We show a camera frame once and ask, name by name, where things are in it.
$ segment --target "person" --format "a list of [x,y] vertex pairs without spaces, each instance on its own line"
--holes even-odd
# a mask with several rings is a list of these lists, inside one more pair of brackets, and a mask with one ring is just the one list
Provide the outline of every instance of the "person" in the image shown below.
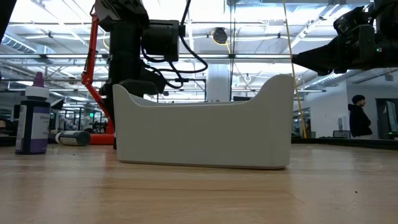
[[356,95],[353,97],[353,105],[348,105],[349,110],[349,128],[351,135],[356,139],[370,139],[372,130],[371,121],[363,111],[366,104],[365,96]]

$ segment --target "ceiling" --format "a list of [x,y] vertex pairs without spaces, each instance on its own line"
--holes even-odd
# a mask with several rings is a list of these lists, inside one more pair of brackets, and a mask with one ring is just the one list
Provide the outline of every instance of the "ceiling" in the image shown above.
[[[230,13],[225,0],[193,0],[186,21],[186,40],[190,47],[198,54],[228,55],[225,45],[217,45],[211,36],[215,27],[224,27],[229,34],[233,28],[235,38],[235,54],[289,54],[287,29],[284,22],[284,7],[280,1],[241,0],[237,1],[236,11]],[[287,18],[289,23],[290,38],[292,39],[293,53],[297,54],[314,49],[329,43],[336,36],[333,22],[342,14],[354,9],[356,6],[368,5],[366,0],[347,0],[345,5],[328,5],[328,0],[305,1],[287,0]],[[176,19],[180,20],[185,8],[186,0],[143,0],[150,19]],[[48,61],[23,58],[0,58],[3,69],[9,70],[3,75],[8,78],[29,77],[34,72],[45,72],[49,79],[80,78],[85,64],[85,56],[88,52],[90,40],[91,16],[89,12],[94,0],[18,0],[12,14],[6,35],[22,44],[25,50],[34,50],[33,54],[67,54],[69,58],[52,58]],[[326,20],[318,18],[323,15]],[[233,17],[237,24],[234,28],[231,24]],[[0,46],[1,54],[25,54],[21,48],[3,44]],[[99,54],[107,54],[109,34],[100,29],[97,41]],[[188,51],[180,44],[180,53]],[[212,63],[229,63],[229,60],[207,59]],[[264,60],[241,59],[234,65],[235,88],[249,89],[259,88],[273,75],[291,73],[289,56],[285,59]],[[104,59],[97,60],[95,79],[104,80],[108,74],[108,68]],[[159,68],[168,68],[168,65],[156,65]],[[182,59],[176,64],[177,68],[193,70],[201,65],[188,58]],[[300,83],[317,76],[313,71],[296,66],[297,81]],[[248,85],[240,77],[240,74],[250,77]],[[166,73],[166,78],[176,78],[173,73]],[[184,75],[189,78],[206,78],[207,73],[196,75]],[[71,85],[67,82],[47,83],[50,88],[78,88],[83,85]],[[182,99],[176,101],[195,101],[204,98],[201,86],[197,83],[187,83],[185,88],[197,90],[190,93],[170,93],[169,96],[161,96],[169,99]],[[250,95],[247,91],[234,91],[233,95]]]

